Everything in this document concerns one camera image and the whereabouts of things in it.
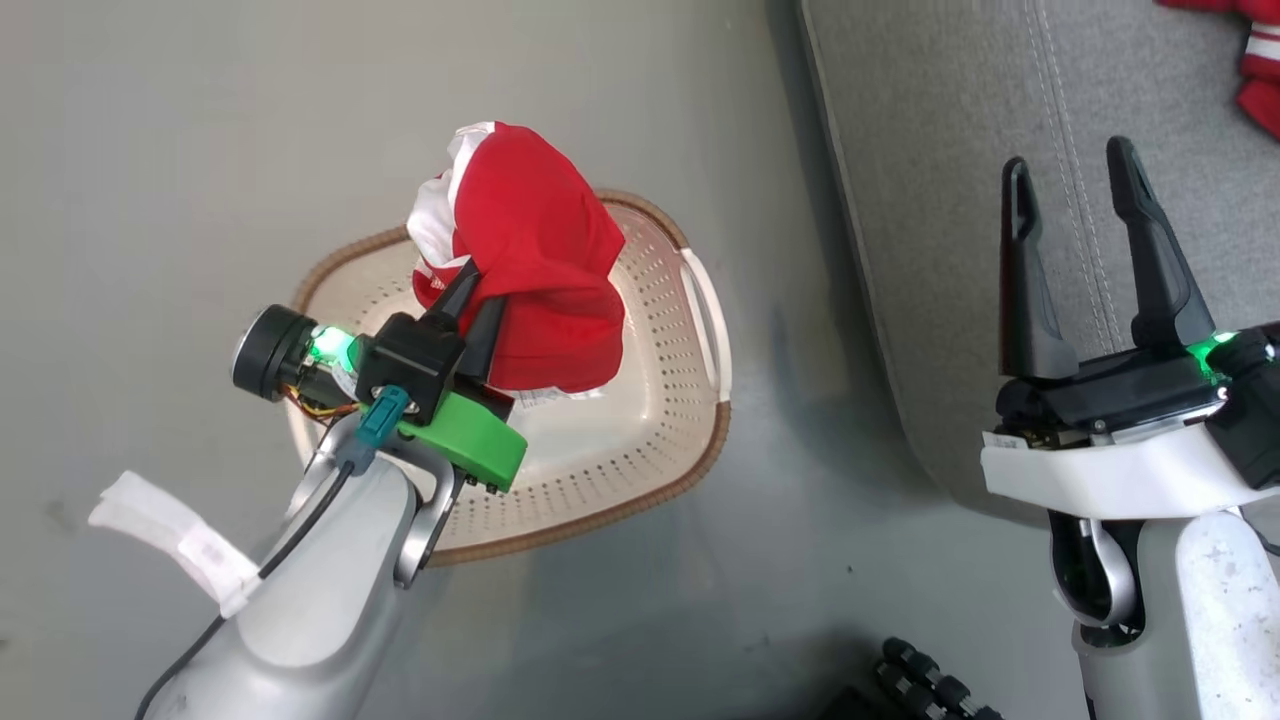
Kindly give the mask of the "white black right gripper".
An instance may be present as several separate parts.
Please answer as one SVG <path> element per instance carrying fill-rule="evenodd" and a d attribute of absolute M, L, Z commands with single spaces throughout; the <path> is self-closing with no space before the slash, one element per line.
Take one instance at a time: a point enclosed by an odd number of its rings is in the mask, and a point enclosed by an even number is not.
<path fill-rule="evenodd" d="M 1076 374 L 1041 260 L 1043 218 L 1030 168 L 1009 159 L 1001 173 L 998 368 L 1016 379 L 1000 393 L 1002 424 L 984 436 L 986 488 L 1107 521 L 1194 518 L 1258 501 L 1263 347 L 1199 343 L 1215 336 L 1216 323 L 1135 145 L 1110 137 L 1106 160 L 1130 249 L 1139 348 L 1089 360 Z"/>

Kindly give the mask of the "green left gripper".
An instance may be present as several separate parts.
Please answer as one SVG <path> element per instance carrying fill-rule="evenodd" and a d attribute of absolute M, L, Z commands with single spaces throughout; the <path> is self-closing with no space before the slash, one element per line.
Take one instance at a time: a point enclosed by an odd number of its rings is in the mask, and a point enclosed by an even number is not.
<path fill-rule="evenodd" d="M 475 260 L 468 259 L 422 314 L 422 324 L 443 333 L 458 333 L 479 282 Z M 489 383 L 506 305 L 506 296 L 489 297 L 480 304 L 465 336 L 466 348 L 458 365 L 461 377 Z M 457 391 L 442 400 L 428 424 L 416 424 L 404 415 L 397 433 L 438 451 L 486 491 L 498 495 L 511 492 L 529 450 L 527 439 L 518 430 Z"/>

